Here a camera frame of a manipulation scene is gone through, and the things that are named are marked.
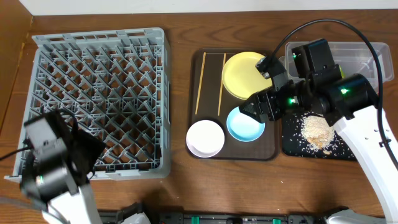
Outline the light blue bowl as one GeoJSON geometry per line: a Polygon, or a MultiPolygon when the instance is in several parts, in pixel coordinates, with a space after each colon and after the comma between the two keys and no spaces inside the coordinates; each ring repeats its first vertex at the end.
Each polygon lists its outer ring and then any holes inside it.
{"type": "Polygon", "coordinates": [[[258,139],[266,128],[265,123],[259,123],[235,107],[226,119],[227,130],[238,141],[251,142],[258,139]]]}

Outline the green orange snack wrapper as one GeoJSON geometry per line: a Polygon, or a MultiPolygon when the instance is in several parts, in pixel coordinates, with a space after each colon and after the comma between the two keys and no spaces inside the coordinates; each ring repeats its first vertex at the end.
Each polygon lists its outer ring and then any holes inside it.
{"type": "Polygon", "coordinates": [[[339,66],[339,69],[340,69],[340,74],[341,74],[341,77],[342,77],[342,78],[345,78],[345,73],[344,73],[344,71],[343,71],[342,67],[341,67],[341,66],[339,66]]]}

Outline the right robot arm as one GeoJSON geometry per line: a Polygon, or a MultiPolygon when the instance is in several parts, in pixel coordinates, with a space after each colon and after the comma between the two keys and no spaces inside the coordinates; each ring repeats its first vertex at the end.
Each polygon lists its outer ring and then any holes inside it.
{"type": "Polygon", "coordinates": [[[384,218],[360,215],[346,208],[320,218],[323,223],[397,223],[397,140],[382,108],[381,90],[366,77],[343,77],[325,39],[292,49],[301,82],[289,80],[274,57],[260,59],[256,68],[272,87],[252,94],[241,113],[259,123],[277,121],[296,111],[312,111],[326,119],[348,145],[370,181],[384,218]]]}

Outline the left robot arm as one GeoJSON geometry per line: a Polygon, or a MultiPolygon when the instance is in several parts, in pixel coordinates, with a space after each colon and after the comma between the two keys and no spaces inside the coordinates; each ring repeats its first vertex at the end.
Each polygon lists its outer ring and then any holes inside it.
{"type": "Polygon", "coordinates": [[[68,126],[60,109],[24,123],[29,153],[20,182],[21,192],[44,212],[49,223],[101,223],[88,174],[105,149],[103,141],[68,126]]]}

